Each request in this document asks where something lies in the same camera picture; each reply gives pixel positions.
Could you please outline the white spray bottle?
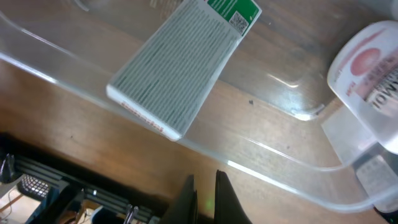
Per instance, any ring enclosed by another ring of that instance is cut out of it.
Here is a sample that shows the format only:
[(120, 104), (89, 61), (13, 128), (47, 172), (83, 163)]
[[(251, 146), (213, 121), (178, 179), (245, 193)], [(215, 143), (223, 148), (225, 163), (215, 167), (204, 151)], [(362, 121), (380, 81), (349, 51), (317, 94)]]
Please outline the white spray bottle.
[(372, 23), (330, 65), (334, 94), (387, 151), (397, 153), (397, 21)]

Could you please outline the white green medicine box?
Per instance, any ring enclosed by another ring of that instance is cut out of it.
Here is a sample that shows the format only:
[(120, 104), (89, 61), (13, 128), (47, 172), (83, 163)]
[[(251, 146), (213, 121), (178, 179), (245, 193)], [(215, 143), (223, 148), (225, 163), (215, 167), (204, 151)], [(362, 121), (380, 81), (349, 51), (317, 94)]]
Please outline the white green medicine box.
[(107, 97), (178, 141), (261, 12), (253, 0), (183, 1), (110, 79)]

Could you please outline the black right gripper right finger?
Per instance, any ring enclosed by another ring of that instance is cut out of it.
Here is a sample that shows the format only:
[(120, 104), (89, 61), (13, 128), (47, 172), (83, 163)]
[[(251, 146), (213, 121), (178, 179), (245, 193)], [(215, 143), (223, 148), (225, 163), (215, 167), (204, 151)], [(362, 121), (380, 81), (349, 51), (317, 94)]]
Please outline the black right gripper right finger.
[(214, 223), (252, 223), (244, 212), (227, 174), (221, 170), (216, 172)]

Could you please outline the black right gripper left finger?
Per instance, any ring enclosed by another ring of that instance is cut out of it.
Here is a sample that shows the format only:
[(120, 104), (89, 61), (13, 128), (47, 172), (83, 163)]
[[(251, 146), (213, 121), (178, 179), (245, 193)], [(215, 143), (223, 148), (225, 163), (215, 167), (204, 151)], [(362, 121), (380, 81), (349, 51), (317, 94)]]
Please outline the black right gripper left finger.
[(159, 224), (197, 224), (198, 199), (194, 183), (194, 176), (189, 175)]

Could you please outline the dark bottle white cap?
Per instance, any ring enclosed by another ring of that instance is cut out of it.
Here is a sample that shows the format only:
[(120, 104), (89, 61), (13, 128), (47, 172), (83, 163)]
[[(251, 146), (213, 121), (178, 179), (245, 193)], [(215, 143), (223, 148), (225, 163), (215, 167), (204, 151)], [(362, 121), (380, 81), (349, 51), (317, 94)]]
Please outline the dark bottle white cap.
[[(369, 197), (397, 187), (397, 168), (382, 155), (368, 156), (356, 169), (356, 176)], [(397, 224), (397, 194), (375, 201), (373, 209), (386, 222)]]

